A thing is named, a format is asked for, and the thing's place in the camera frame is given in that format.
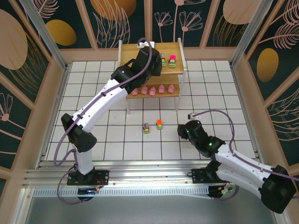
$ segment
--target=wooden board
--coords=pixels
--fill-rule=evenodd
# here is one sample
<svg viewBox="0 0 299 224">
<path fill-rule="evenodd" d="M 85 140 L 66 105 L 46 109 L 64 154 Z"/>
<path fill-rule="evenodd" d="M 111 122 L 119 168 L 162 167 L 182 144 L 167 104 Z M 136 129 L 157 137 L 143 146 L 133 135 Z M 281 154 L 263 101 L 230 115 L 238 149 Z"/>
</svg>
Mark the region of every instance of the wooden board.
<svg viewBox="0 0 299 224">
<path fill-rule="evenodd" d="M 163 94 L 160 94 L 158 91 L 159 85 L 163 84 L 165 86 L 165 92 Z M 170 84 L 174 85 L 174 93 L 168 93 L 167 88 Z M 138 89 L 137 96 L 133 96 L 132 94 L 129 94 L 127 96 L 128 99 L 135 99 L 135 98 L 150 98 L 149 90 L 151 87 L 156 88 L 156 94 L 154 97 L 178 97 L 179 96 L 179 82 L 178 82 L 178 76 L 170 76 L 170 75 L 161 75 L 159 77 L 151 77 L 150 80 L 146 83 L 146 86 L 148 87 L 148 93 L 146 95 L 141 94 L 140 88 Z"/>
<path fill-rule="evenodd" d="M 156 43 L 155 47 L 160 53 L 164 53 L 166 66 L 162 67 L 161 74 L 169 74 L 169 75 L 182 75 L 184 71 L 183 60 L 181 51 L 179 48 L 179 43 Z M 137 48 L 137 44 L 122 44 L 121 45 L 121 66 L 127 63 L 132 58 L 136 58 L 139 49 Z M 176 67 L 169 68 L 168 60 L 170 55 L 176 56 Z"/>
</svg>

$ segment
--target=pink toy pig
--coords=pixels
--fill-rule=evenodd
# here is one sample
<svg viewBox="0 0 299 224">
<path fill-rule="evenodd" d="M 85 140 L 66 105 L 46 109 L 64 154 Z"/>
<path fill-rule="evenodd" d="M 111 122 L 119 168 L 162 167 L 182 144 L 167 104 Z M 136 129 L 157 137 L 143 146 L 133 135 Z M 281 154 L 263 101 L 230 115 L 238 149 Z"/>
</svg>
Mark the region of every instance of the pink toy pig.
<svg viewBox="0 0 299 224">
<path fill-rule="evenodd" d="M 161 85 L 159 85 L 159 93 L 160 94 L 163 94 L 164 93 L 164 91 L 165 91 L 165 87 L 164 87 L 164 85 L 163 84 L 161 84 Z"/>
<path fill-rule="evenodd" d="M 142 95 L 145 95 L 145 94 L 147 94 L 148 93 L 148 87 L 145 85 L 145 86 L 143 86 L 142 88 L 141 88 L 141 94 Z"/>
<path fill-rule="evenodd" d="M 152 97 L 156 94 L 156 88 L 153 86 L 151 87 L 151 89 L 149 90 L 149 95 Z"/>
<path fill-rule="evenodd" d="M 174 92 L 174 85 L 173 85 L 173 84 L 170 84 L 170 85 L 168 86 L 168 92 L 169 92 L 169 93 L 173 93 L 173 92 Z"/>
<path fill-rule="evenodd" d="M 135 96 L 137 96 L 137 94 L 138 94 L 138 89 L 136 88 L 136 89 L 134 89 L 132 92 L 132 95 L 135 97 Z"/>
</svg>

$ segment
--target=white arm segment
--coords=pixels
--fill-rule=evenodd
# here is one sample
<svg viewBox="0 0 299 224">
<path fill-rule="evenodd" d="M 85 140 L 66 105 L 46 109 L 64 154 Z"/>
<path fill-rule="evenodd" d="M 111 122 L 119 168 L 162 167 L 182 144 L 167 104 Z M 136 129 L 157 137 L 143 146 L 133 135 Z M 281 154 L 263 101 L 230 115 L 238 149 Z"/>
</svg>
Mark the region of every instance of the white arm segment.
<svg viewBox="0 0 299 224">
<path fill-rule="evenodd" d="M 115 79 L 109 79 L 107 84 L 103 89 L 94 97 L 87 105 L 85 105 L 81 110 L 73 114 L 73 120 L 77 118 L 78 115 L 92 102 L 96 99 L 103 91 L 110 89 L 113 86 L 118 85 L 119 83 Z M 118 87 L 110 91 L 105 97 L 102 96 L 91 108 L 83 115 L 83 118 L 77 122 L 77 125 L 82 125 L 82 130 L 90 133 L 93 130 L 93 127 L 98 122 L 98 120 L 120 99 L 123 99 L 128 95 L 125 88 Z M 93 169 L 93 160 L 92 160 L 92 150 L 87 152 L 79 153 L 76 151 L 77 160 L 78 160 L 78 170 L 81 174 L 85 175 Z"/>
<path fill-rule="evenodd" d="M 236 185 L 244 188 L 251 193 L 255 194 L 258 198 L 261 198 L 261 193 L 258 191 L 258 186 L 255 185 L 252 181 L 246 179 L 244 175 L 240 174 L 231 167 L 221 164 L 216 171 L 217 176 L 224 180 L 235 183 Z"/>
<path fill-rule="evenodd" d="M 242 159 L 244 159 L 244 160 L 246 160 L 250 163 L 253 163 L 253 164 L 255 164 L 259 167 L 262 167 L 262 168 L 267 169 L 267 170 L 271 170 L 271 168 L 272 168 L 271 166 L 264 165 L 262 163 L 259 163 L 259 162 L 255 161 L 255 160 L 252 160 L 252 159 L 246 157 L 245 155 L 243 155 L 243 154 L 241 154 L 237 151 L 235 151 L 235 153 L 238 156 L 242 157 Z M 233 156 L 232 153 L 229 150 L 228 144 L 222 145 L 218 149 L 218 153 L 215 154 L 215 157 L 216 157 L 216 160 L 218 162 L 223 163 L 223 164 L 231 167 L 233 170 L 237 171 L 240 174 L 240 176 L 243 177 L 243 179 L 247 179 L 251 184 L 256 185 L 257 188 L 262 187 L 262 185 L 264 183 L 263 178 L 268 178 L 270 176 L 269 173 L 262 172 L 259 169 L 254 168 L 254 167 L 248 165 L 247 163 L 237 159 L 235 156 Z M 236 179 L 232 182 L 239 185 L 238 179 Z"/>
</svg>

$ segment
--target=white tiled floor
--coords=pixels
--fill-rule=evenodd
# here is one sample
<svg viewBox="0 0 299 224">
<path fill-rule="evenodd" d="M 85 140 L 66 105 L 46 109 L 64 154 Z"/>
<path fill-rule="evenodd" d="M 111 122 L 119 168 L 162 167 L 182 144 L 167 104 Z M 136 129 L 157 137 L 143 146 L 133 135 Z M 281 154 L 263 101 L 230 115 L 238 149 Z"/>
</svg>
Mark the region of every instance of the white tiled floor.
<svg viewBox="0 0 299 224">
<path fill-rule="evenodd" d="M 46 159 L 53 160 L 54 151 L 64 133 L 61 116 L 72 115 L 85 106 L 99 92 L 116 67 L 111 62 L 74 62 L 65 88 L 58 118 L 48 147 Z M 237 95 L 230 67 L 226 61 L 187 61 L 179 111 L 174 111 L 173 98 L 145 98 L 131 100 L 131 113 L 126 112 L 125 100 L 114 105 L 96 124 L 92 133 L 97 138 L 93 160 L 191 160 L 205 159 L 186 140 L 179 139 L 177 125 L 188 122 L 187 115 L 219 109 L 228 113 L 235 124 L 233 148 L 255 158 L 245 118 Z M 163 121 L 161 131 L 157 119 Z M 232 131 L 228 119 L 212 112 L 201 116 L 205 131 L 227 143 Z M 150 133 L 143 134 L 143 123 Z M 71 145 L 65 138 L 58 158 L 62 159 Z"/>
</svg>

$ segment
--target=toy car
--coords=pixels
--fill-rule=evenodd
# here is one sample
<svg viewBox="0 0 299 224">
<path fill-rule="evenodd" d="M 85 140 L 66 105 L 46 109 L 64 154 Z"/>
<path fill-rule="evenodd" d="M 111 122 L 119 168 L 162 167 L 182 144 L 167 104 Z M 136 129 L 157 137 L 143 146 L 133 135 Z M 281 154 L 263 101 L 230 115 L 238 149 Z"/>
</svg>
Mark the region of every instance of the toy car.
<svg viewBox="0 0 299 224">
<path fill-rule="evenodd" d="M 162 120 L 157 120 L 157 129 L 161 130 L 162 128 Z"/>
<path fill-rule="evenodd" d="M 166 66 L 166 62 L 165 62 L 165 55 L 164 55 L 164 53 L 161 53 L 160 57 L 161 57 L 161 60 L 162 60 L 162 67 L 165 67 Z"/>
<path fill-rule="evenodd" d="M 145 134 L 150 133 L 150 127 L 148 123 L 143 124 L 143 130 Z"/>
<path fill-rule="evenodd" d="M 168 67 L 169 68 L 175 68 L 176 67 L 176 56 L 170 55 L 169 61 L 168 61 Z"/>
</svg>

